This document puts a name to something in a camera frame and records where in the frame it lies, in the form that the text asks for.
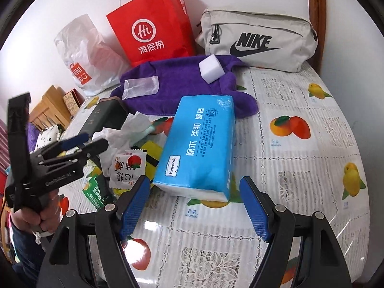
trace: crumpled tissue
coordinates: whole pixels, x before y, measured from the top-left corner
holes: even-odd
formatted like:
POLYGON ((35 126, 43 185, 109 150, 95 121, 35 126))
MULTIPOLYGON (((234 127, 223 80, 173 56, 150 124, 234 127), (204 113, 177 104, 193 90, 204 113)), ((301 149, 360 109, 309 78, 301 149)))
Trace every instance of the crumpled tissue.
POLYGON ((108 149, 99 155, 102 174, 110 177, 110 166, 117 154, 130 150, 138 141, 154 131, 148 116, 141 112, 128 114, 127 119, 120 130, 103 128, 102 131, 93 134, 92 141, 105 138, 108 141, 108 149))

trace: metal screw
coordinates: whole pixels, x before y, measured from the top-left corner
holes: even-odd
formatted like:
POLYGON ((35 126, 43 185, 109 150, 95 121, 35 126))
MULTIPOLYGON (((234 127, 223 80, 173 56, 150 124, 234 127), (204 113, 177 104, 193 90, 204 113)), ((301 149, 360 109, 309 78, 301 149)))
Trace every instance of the metal screw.
POLYGON ((287 208, 284 207, 283 205, 276 205, 275 209, 276 209, 276 211, 284 212, 287 208))
POLYGON ((105 207, 104 207, 105 211, 112 211, 113 209, 115 209, 115 205, 114 204, 107 204, 105 207))
POLYGON ((315 216, 316 218, 318 218, 319 220, 322 220, 322 219, 324 218, 324 214, 321 213, 320 211, 317 211, 317 212, 314 214, 314 216, 315 216))
POLYGON ((65 214, 65 216, 66 216, 67 218, 70 218, 71 216, 74 216, 74 210, 73 210, 73 209, 69 209, 69 210, 67 211, 67 213, 65 214))

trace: human hand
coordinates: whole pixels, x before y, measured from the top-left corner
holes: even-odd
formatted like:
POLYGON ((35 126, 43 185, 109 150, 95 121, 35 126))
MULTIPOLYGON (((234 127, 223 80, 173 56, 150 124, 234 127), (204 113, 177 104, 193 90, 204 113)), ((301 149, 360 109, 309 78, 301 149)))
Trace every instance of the human hand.
POLYGON ((29 208, 22 208, 11 213, 13 224, 25 232, 32 233, 32 226, 39 225, 45 232, 54 233, 60 224, 59 190, 49 192, 49 204, 40 214, 29 208))

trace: white wall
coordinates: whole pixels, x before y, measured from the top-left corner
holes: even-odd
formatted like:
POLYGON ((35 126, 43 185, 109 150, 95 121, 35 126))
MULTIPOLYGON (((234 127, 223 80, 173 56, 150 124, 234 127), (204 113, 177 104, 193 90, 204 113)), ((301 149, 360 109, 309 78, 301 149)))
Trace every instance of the white wall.
POLYGON ((327 0, 326 31, 321 78, 351 126, 369 190, 366 282, 384 257, 384 37, 356 0, 327 0))
MULTIPOLYGON (((244 5, 255 10, 274 8, 308 18, 307 0, 185 0, 194 33, 207 6, 244 5)), ((106 14, 119 0, 36 0, 17 23, 0 51, 0 119, 7 99, 30 91, 31 108, 51 85, 65 91, 74 87, 72 75, 57 54, 53 39, 72 19, 88 13, 106 42, 124 55, 106 14)))

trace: nike logo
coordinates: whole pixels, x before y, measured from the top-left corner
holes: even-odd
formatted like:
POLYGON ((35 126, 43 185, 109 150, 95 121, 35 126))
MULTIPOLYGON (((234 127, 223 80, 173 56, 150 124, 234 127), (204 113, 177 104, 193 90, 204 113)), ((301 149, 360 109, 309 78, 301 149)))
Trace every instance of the nike logo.
POLYGON ((236 48, 236 42, 232 44, 231 49, 229 50, 229 53, 233 56, 236 57, 243 57, 243 56, 248 56, 256 53, 261 53, 261 52, 266 52, 266 51, 272 51, 272 50, 277 50, 281 48, 262 48, 262 49, 254 49, 254 50, 244 50, 240 51, 236 48))

